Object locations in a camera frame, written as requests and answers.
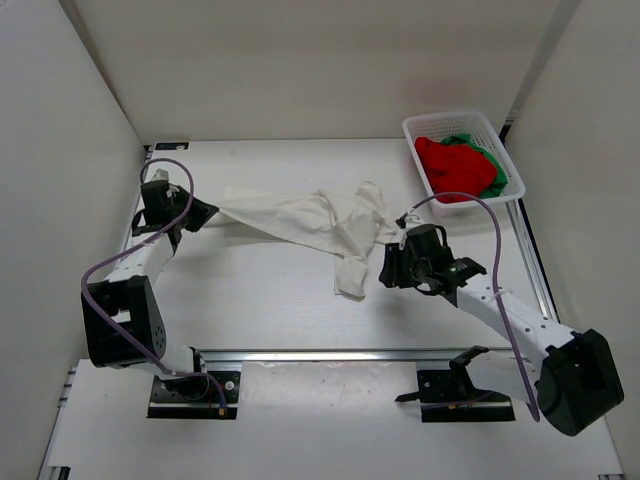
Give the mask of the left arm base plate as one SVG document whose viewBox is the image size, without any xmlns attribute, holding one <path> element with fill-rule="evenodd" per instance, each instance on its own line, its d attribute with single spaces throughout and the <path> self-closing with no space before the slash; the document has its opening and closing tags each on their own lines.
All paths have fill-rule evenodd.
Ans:
<svg viewBox="0 0 640 480">
<path fill-rule="evenodd" d="M 161 380 L 153 378 L 147 407 L 150 419 L 235 420 L 241 387 L 241 366 L 212 364 L 208 373 L 222 388 L 226 410 L 220 408 L 220 394 L 208 378 Z"/>
</svg>

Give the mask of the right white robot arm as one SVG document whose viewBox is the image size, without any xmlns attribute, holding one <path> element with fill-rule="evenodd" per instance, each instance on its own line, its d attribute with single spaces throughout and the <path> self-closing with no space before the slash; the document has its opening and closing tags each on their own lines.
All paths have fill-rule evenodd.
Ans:
<svg viewBox="0 0 640 480">
<path fill-rule="evenodd" d="M 469 348 L 449 363 L 441 386 L 444 399 L 420 395 L 432 408 L 495 392 L 534 400 L 556 430 L 575 436 L 624 399 L 611 349 L 600 333 L 580 333 L 548 320 L 496 287 L 484 266 L 453 255 L 439 225 L 414 226 L 402 241 L 386 244 L 379 280 L 387 288 L 444 298 L 511 342 L 514 354 L 526 360 L 519 365 L 514 357 L 493 355 L 486 347 Z"/>
</svg>

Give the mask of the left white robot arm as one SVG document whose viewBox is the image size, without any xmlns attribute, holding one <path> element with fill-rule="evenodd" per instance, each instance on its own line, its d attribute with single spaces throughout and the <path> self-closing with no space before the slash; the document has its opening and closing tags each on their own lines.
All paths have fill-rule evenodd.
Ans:
<svg viewBox="0 0 640 480">
<path fill-rule="evenodd" d="M 136 250 L 81 293 L 89 358 L 99 368 L 135 368 L 175 380 L 186 399 L 198 400 L 210 386 L 204 359 L 197 349 L 168 339 L 153 285 L 175 256 L 182 233 L 199 231 L 218 208 L 167 180 L 142 184 L 141 196 L 143 209 L 132 222 Z"/>
</svg>

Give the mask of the white t-shirt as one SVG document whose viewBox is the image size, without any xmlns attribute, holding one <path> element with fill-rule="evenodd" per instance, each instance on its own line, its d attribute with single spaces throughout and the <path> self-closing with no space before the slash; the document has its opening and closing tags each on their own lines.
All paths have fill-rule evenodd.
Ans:
<svg viewBox="0 0 640 480">
<path fill-rule="evenodd" d="M 366 296 L 369 254 L 392 241 L 398 227 L 379 185 L 363 181 L 344 196 L 326 189 L 312 193 L 268 193 L 228 187 L 218 203 L 221 220 L 239 223 L 281 241 L 334 256 L 334 293 L 360 300 Z"/>
</svg>

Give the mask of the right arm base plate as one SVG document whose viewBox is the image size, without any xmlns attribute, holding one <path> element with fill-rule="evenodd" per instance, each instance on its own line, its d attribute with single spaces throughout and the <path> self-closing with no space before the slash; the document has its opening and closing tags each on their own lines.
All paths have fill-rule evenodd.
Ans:
<svg viewBox="0 0 640 480">
<path fill-rule="evenodd" d="M 486 347 L 473 346 L 448 362 L 446 369 L 417 370 L 418 389 L 400 394 L 396 403 L 418 402 L 422 423 L 490 423 L 516 419 L 511 399 L 501 393 L 478 389 L 467 367 Z"/>
</svg>

